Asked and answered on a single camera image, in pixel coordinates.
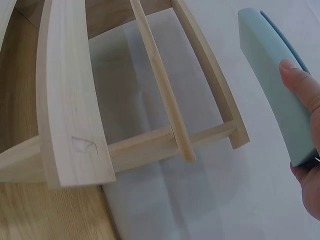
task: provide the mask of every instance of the thin wooden dowel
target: thin wooden dowel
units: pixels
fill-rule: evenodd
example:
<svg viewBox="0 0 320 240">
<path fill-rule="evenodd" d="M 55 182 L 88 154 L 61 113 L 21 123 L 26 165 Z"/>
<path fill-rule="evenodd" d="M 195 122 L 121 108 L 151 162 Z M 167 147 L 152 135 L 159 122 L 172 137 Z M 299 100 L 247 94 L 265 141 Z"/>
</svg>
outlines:
<svg viewBox="0 0 320 240">
<path fill-rule="evenodd" d="M 180 114 L 177 101 L 172 91 L 164 64 L 162 62 L 156 42 L 150 30 L 147 18 L 139 0 L 130 0 L 133 13 L 138 23 L 139 30 L 148 54 L 153 73 L 164 103 L 166 113 L 168 115 L 172 131 L 182 154 L 187 162 L 196 160 L 195 153 L 191 146 L 186 126 Z"/>
<path fill-rule="evenodd" d="M 232 147 L 234 149 L 241 147 L 250 140 L 219 63 L 185 1 L 171 0 L 171 3 L 200 63 L 223 121 L 225 123 L 231 120 L 236 122 L 236 131 L 229 137 Z"/>
</svg>

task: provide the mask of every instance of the curved wooden slat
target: curved wooden slat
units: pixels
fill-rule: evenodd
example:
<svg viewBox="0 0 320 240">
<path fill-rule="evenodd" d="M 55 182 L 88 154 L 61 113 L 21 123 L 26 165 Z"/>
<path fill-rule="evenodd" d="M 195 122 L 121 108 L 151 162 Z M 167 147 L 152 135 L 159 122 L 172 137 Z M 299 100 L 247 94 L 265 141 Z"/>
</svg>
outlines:
<svg viewBox="0 0 320 240">
<path fill-rule="evenodd" d="M 115 181 L 91 68 L 84 0 L 46 0 L 39 30 L 36 103 L 50 187 Z"/>
<path fill-rule="evenodd" d="M 223 121 L 236 122 L 236 131 L 229 138 L 232 147 L 239 148 L 250 139 L 219 63 L 185 1 L 171 0 L 171 3 L 200 63 Z"/>
</svg>

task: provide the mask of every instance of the sanding block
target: sanding block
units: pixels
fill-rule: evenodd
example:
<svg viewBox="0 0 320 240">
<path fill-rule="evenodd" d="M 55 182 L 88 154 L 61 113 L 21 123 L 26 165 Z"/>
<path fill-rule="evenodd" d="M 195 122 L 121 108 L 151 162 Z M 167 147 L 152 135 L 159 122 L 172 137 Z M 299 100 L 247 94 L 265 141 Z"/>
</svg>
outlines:
<svg viewBox="0 0 320 240">
<path fill-rule="evenodd" d="M 309 73 L 289 41 L 262 11 L 238 12 L 240 48 L 251 65 L 281 130 L 294 167 L 319 158 L 310 132 L 310 113 L 284 85 L 279 72 L 290 59 Z"/>
</svg>

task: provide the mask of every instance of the white surface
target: white surface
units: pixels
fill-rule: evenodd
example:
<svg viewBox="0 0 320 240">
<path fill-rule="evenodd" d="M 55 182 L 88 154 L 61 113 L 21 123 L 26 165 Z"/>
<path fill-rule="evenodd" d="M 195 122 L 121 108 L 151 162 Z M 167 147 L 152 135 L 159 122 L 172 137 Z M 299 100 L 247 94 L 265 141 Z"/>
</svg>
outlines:
<svg viewBox="0 0 320 240">
<path fill-rule="evenodd" d="M 237 12 L 255 7 L 268 14 L 313 76 L 320 79 L 320 3 L 186 2 L 222 68 L 251 142 L 232 150 L 225 139 L 197 150 L 197 162 L 193 164 L 176 156 L 117 174 L 117 182 L 104 186 L 104 190 L 121 238 L 318 239 L 319 222 L 303 207 L 300 186 L 290 172 L 289 155 L 276 119 L 240 50 Z M 156 13 L 148 20 L 188 132 L 221 123 L 204 75 L 173 11 Z M 135 22 L 93 38 L 90 51 L 95 81 L 99 82 L 99 106 L 108 109 L 102 115 L 109 144 L 169 124 Z"/>
</svg>

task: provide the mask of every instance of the wooden slat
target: wooden slat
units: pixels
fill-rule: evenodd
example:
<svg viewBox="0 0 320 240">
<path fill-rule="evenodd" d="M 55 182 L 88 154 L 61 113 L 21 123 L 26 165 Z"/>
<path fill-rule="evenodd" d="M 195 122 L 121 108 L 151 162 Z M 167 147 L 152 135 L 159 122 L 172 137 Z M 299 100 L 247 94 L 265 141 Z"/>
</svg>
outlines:
<svg viewBox="0 0 320 240">
<path fill-rule="evenodd" d="M 229 121 L 222 125 L 196 133 L 190 138 L 192 147 L 195 149 L 227 138 L 235 131 L 235 129 L 235 121 Z M 116 173 L 179 154 L 179 149 L 170 126 L 111 144 L 109 145 L 109 151 L 114 171 Z M 33 159 L 35 160 L 33 162 L 35 166 L 41 165 L 41 153 L 39 147 L 38 151 L 34 152 Z M 24 159 L 21 157 L 20 160 L 20 164 L 23 165 Z M 28 179 L 26 177 L 31 174 L 26 174 L 25 177 L 20 177 L 20 169 L 14 168 L 14 170 L 16 178 L 13 179 L 11 175 L 9 176 L 10 178 L 7 178 L 7 175 L 5 175 L 4 177 L 0 176 L 0 181 L 4 181 L 4 179 L 11 182 L 17 182 L 22 179 L 28 182 L 31 180 L 33 181 L 33 179 Z M 2 169 L 2 166 L 0 165 L 0 173 L 4 171 L 5 169 Z M 38 174 L 40 179 L 39 182 L 45 181 L 44 172 L 42 173 L 42 176 L 40 172 L 38 172 Z"/>
<path fill-rule="evenodd" d="M 17 0 L 0 1 L 0 50 L 5 37 L 9 19 Z"/>
<path fill-rule="evenodd" d="M 84 0 L 46 0 L 41 19 L 36 102 L 50 187 L 116 180 L 100 117 Z"/>
<path fill-rule="evenodd" d="M 38 30 L 14 9 L 0 53 L 0 153 L 38 135 L 37 42 Z M 22 177 L 15 180 L 45 179 L 43 169 Z M 116 240 L 115 232 L 99 186 L 49 190 L 46 183 L 0 183 L 1 240 Z"/>
<path fill-rule="evenodd" d="M 180 114 L 177 101 L 170 86 L 165 66 L 160 57 L 155 39 L 151 33 L 147 18 L 144 14 L 144 10 L 139 0 L 130 0 L 130 2 L 178 148 L 185 161 L 195 161 L 195 153 L 192 149 L 184 121 Z"/>
<path fill-rule="evenodd" d="M 39 28 L 43 4 L 44 0 L 17 0 L 15 7 Z M 146 15 L 172 7 L 170 0 L 141 0 L 141 4 Z M 89 39 L 135 20 L 129 0 L 86 0 L 85 11 Z"/>
<path fill-rule="evenodd" d="M 223 121 L 234 120 L 236 122 L 237 129 L 230 135 L 232 147 L 234 149 L 241 147 L 250 140 L 218 61 L 184 0 L 171 0 L 171 2 L 204 72 Z"/>
</svg>

